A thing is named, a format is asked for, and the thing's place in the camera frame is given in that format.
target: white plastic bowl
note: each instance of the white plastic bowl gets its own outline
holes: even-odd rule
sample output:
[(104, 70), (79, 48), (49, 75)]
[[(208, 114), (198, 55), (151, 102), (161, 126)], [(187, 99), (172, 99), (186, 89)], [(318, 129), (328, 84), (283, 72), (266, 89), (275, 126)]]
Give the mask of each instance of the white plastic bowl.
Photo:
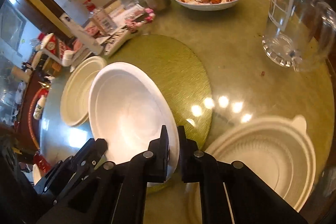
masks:
[[(263, 117), (232, 128), (206, 150), (217, 160), (242, 161), (296, 211), (309, 197), (315, 177), (315, 151), (303, 116)], [(189, 213), (202, 223), (198, 184), (191, 188)]]
[(98, 72), (105, 66), (106, 61), (103, 58), (93, 56), (80, 63), (71, 74), (60, 104), (61, 118), (68, 126), (79, 126), (88, 119), (90, 88)]
[(146, 151), (149, 142), (160, 137), (162, 125), (166, 125), (167, 178), (171, 177), (179, 160), (177, 127), (160, 90), (142, 70), (123, 62), (103, 68), (90, 90), (89, 119), (94, 138), (108, 143), (107, 160), (116, 164)]

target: small white bottle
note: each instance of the small white bottle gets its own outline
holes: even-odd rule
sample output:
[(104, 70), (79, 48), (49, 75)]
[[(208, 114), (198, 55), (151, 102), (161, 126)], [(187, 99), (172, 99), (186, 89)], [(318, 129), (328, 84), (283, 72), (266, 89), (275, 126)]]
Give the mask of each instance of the small white bottle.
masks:
[(35, 120), (41, 119), (46, 100), (47, 100), (46, 97), (42, 95), (42, 97), (37, 101), (34, 114), (33, 114), (33, 117)]
[(96, 7), (91, 0), (84, 2), (85, 7), (90, 12), (90, 20), (97, 26), (102, 33), (112, 33), (117, 29), (117, 24), (105, 12), (104, 8)]

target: metal screw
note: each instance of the metal screw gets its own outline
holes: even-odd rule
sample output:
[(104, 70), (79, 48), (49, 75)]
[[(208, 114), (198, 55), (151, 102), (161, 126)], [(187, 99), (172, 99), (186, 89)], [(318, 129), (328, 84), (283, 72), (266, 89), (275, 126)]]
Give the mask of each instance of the metal screw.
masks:
[(114, 164), (111, 161), (107, 161), (106, 163), (104, 163), (103, 167), (106, 170), (110, 170), (110, 169), (112, 169), (114, 167)]
[(194, 156), (197, 157), (197, 158), (201, 158), (201, 157), (204, 156), (204, 152), (201, 151), (201, 150), (196, 150), (196, 151), (194, 152)]
[(143, 154), (142, 154), (145, 158), (151, 158), (151, 157), (153, 157), (153, 152), (152, 151), (146, 151), (146, 152), (144, 152)]
[(232, 165), (234, 168), (237, 168), (237, 169), (241, 169), (244, 167), (244, 164), (239, 160), (234, 161)]

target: table surface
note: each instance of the table surface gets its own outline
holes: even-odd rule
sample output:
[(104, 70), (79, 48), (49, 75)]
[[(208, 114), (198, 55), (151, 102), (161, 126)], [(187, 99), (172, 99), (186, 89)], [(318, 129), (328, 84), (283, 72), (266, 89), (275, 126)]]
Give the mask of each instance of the table surface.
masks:
[[(307, 133), (316, 152), (316, 184), (333, 138), (330, 75), (326, 64), (313, 72), (297, 73), (278, 66), (266, 56), (261, 36), (268, 7), (269, 0), (240, 0), (227, 10), (200, 12), (172, 0), (171, 7), (159, 13), (152, 23), (151, 34), (181, 41), (205, 67), (215, 106), (203, 149), (241, 123), (246, 114), (252, 119), (266, 115), (292, 119), (301, 114), (306, 118)], [(51, 146), (53, 152), (49, 151), (47, 156), (51, 163), (75, 154), (92, 137), (88, 122), (69, 128), (59, 120), (59, 101), (68, 77), (65, 72), (53, 83), (41, 122), (41, 151), (45, 153), (46, 147)], [(227, 107), (220, 106), (221, 96), (228, 98)], [(236, 102), (242, 102), (239, 113), (232, 111)], [(148, 195), (144, 223), (190, 223), (184, 192), (179, 174), (174, 174), (168, 187)]]

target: glass jug handle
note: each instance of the glass jug handle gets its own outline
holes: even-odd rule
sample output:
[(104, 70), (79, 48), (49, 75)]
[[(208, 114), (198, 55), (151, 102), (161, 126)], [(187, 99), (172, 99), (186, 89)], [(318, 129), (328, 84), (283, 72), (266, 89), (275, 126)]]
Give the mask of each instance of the glass jug handle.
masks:
[(336, 37), (336, 13), (326, 2), (313, 0), (311, 5), (317, 10), (313, 25), (318, 26), (322, 18), (317, 51), (307, 60), (292, 58), (295, 71), (303, 71), (325, 60), (331, 51)]

